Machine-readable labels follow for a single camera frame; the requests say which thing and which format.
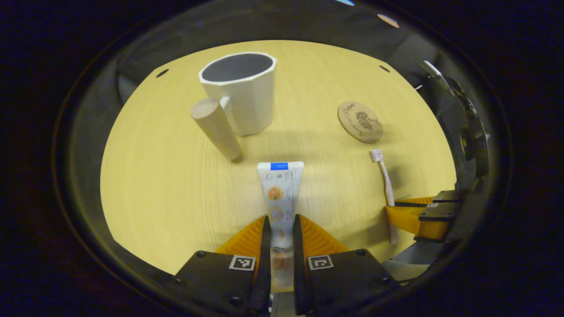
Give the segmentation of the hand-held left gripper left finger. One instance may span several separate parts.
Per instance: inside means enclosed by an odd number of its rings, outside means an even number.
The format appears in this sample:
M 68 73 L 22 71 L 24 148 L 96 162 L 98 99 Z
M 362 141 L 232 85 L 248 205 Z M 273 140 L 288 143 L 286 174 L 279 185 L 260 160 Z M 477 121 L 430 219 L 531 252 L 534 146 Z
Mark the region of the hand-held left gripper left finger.
M 271 292 L 271 227 L 252 221 L 219 249 L 196 251 L 174 277 L 174 290 L 199 315 L 260 315 Z

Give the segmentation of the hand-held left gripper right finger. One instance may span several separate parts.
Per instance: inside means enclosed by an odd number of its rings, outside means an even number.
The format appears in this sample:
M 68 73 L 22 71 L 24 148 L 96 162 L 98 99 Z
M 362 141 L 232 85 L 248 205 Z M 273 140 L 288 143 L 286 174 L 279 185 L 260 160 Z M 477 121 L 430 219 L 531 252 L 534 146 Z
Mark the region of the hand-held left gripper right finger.
M 296 315 L 368 315 L 400 283 L 366 249 L 348 250 L 310 219 L 293 225 Z

